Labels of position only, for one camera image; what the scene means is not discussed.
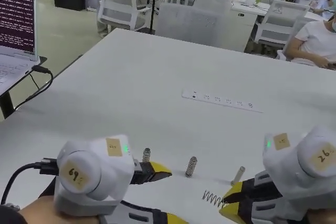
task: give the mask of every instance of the black cable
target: black cable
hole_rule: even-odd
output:
[[[6,200],[7,200],[7,196],[8,196],[8,193],[10,191],[10,188],[12,187],[13,185],[13,182],[14,180],[16,179],[16,177],[23,171],[25,170],[28,170],[28,169],[40,169],[41,165],[40,165],[40,162],[36,162],[36,163],[31,163],[31,164],[28,164],[28,165],[24,165],[22,166],[21,168],[19,168],[18,170],[15,171],[15,173],[11,176],[10,180],[8,181],[7,183],[7,186],[5,188],[5,191],[4,191],[4,194],[2,195],[2,198],[1,198],[1,205],[4,205],[6,204]]]
[[[32,79],[32,81],[33,81],[33,83],[35,84],[35,86],[37,87],[37,90],[39,90],[40,87],[37,85],[37,83],[36,83],[36,81],[35,81],[35,79],[34,79],[34,77],[32,76],[31,73],[29,74],[29,76],[30,76],[30,78]]]
[[[32,100],[33,98],[37,97],[39,94],[41,94],[44,91],[46,91],[47,89],[49,89],[50,86],[51,86],[51,84],[52,84],[52,82],[54,81],[54,75],[53,75],[53,73],[49,69],[41,67],[41,66],[33,66],[31,69],[34,72],[49,74],[50,75],[50,80],[47,82],[46,86],[43,89],[40,89],[37,92],[35,92],[34,94],[30,95],[26,100],[24,100],[18,106],[16,106],[15,110],[17,110],[21,105],[25,104],[26,102]]]

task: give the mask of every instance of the laptop screen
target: laptop screen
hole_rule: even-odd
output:
[[[34,0],[0,0],[0,50],[35,52],[34,7]]]

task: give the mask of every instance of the laptop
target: laptop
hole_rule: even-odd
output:
[[[40,63],[36,0],[0,0],[0,95]]]

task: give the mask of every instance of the hand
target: hand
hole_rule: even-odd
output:
[[[319,56],[319,55],[316,55],[312,59],[312,62],[314,62],[316,66],[318,66],[319,68],[328,68],[328,64],[329,64],[329,61],[326,58]]]
[[[309,210],[307,212],[310,224],[335,224],[336,210],[335,209],[321,209]]]
[[[71,217],[58,213],[53,196],[43,196],[19,212],[28,224],[98,224],[97,217]]]

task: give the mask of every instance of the monitor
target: monitor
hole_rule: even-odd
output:
[[[0,54],[36,54],[35,0],[0,0]]]

